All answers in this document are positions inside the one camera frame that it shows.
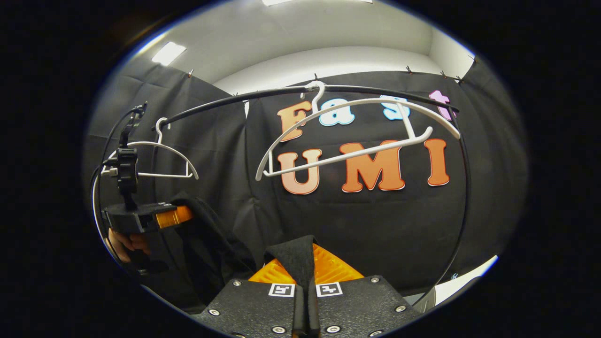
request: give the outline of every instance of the fluorescent light panel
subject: fluorescent light panel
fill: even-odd
[[[152,58],[152,61],[161,63],[163,66],[168,66],[185,50],[186,48],[184,46],[169,42],[160,49],[160,51]]]
[[[265,6],[273,6],[273,5],[277,5],[277,4],[281,4],[283,2],[289,2],[289,1],[294,1],[294,0],[263,0],[263,3],[265,4]],[[373,0],[357,0],[357,1],[373,4]]]

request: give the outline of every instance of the bolt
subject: bolt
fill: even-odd
[[[340,331],[340,327],[336,326],[336,325],[330,326],[329,328],[326,329],[326,331],[330,332],[330,333],[336,333],[336,332]]]

